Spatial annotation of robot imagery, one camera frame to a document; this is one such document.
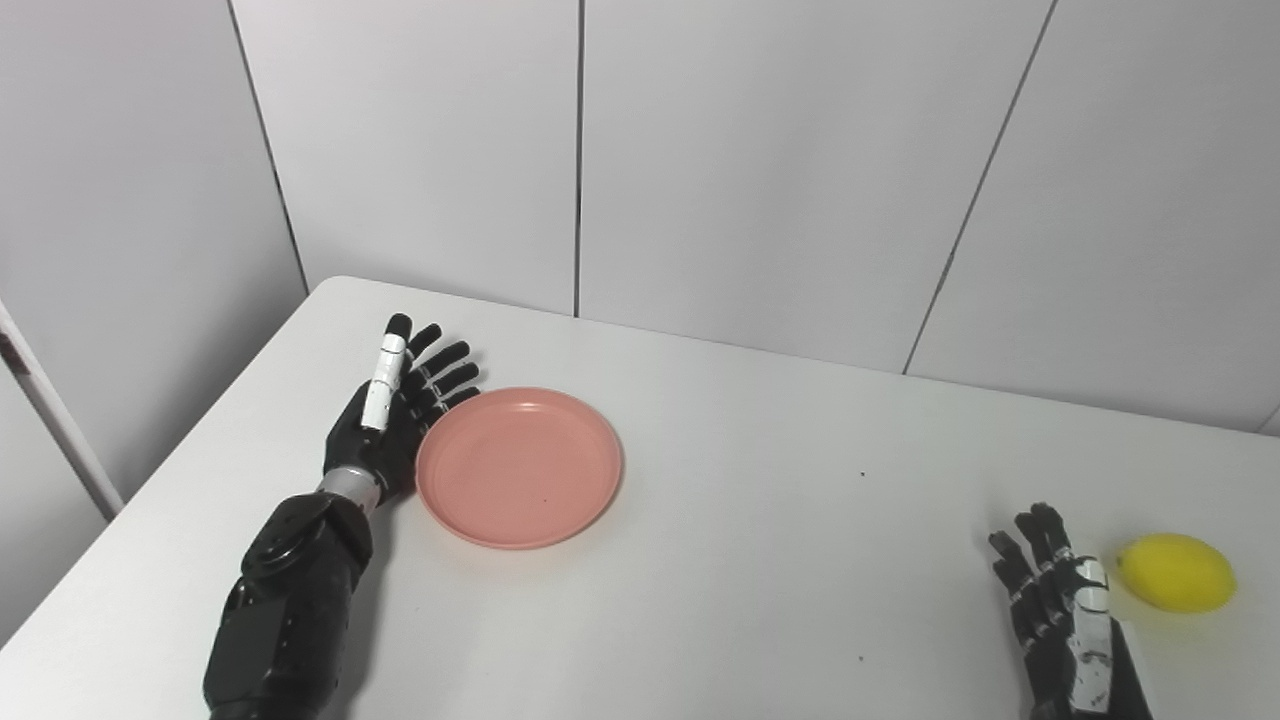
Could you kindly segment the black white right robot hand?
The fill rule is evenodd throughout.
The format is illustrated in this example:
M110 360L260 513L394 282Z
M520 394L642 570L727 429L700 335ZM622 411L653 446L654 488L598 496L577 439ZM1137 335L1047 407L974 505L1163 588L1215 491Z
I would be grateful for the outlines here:
M1033 503L988 537L992 570L1007 592L1012 632L1030 687L1032 719L1152 719L1135 657L1110 607L1103 564L1076 553L1060 512Z

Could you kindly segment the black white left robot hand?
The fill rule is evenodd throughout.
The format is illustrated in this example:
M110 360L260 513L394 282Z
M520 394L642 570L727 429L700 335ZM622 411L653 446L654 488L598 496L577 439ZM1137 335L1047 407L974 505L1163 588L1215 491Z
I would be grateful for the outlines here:
M415 331L408 315L390 316L370 379L326 437L319 491L371 511L408 489L426 433L481 392L470 345L438 348L442 336L438 324Z

